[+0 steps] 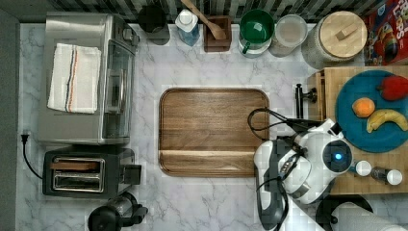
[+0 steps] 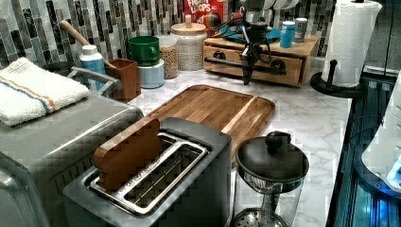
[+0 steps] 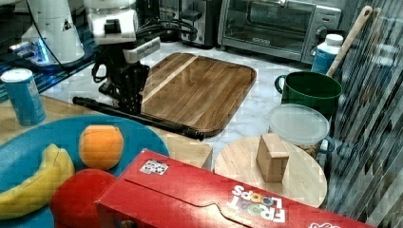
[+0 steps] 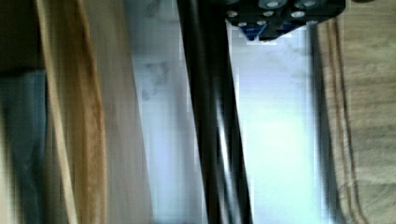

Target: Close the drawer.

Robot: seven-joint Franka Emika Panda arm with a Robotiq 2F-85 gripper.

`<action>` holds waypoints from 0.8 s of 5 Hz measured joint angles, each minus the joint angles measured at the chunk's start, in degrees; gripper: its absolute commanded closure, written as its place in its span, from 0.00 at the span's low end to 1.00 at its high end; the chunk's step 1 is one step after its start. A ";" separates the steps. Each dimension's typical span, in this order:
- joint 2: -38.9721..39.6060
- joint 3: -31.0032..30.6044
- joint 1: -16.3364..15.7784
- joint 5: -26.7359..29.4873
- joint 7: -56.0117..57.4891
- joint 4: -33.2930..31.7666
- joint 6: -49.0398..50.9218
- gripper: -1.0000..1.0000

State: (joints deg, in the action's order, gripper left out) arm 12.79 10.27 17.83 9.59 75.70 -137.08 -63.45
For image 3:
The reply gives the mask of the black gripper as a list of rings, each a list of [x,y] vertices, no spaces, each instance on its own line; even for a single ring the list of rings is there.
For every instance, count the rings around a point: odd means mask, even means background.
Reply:
[[[95,53],[93,81],[100,83],[99,91],[118,102],[128,114],[140,114],[145,82],[150,67],[140,61],[128,63],[121,47],[99,47]]]

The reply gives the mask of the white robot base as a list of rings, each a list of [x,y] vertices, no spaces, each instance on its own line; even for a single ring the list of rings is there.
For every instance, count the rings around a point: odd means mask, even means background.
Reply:
[[[29,60],[39,67],[70,64],[85,56],[68,0],[14,0],[16,12],[28,12],[31,27],[22,35],[33,45]]]

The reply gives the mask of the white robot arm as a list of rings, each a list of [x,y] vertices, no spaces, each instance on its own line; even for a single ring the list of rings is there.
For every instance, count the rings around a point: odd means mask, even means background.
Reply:
[[[150,70],[141,60],[156,52],[161,39],[137,37],[136,0],[84,0],[89,29],[98,51],[91,75],[100,91],[129,114],[142,109],[144,86]]]

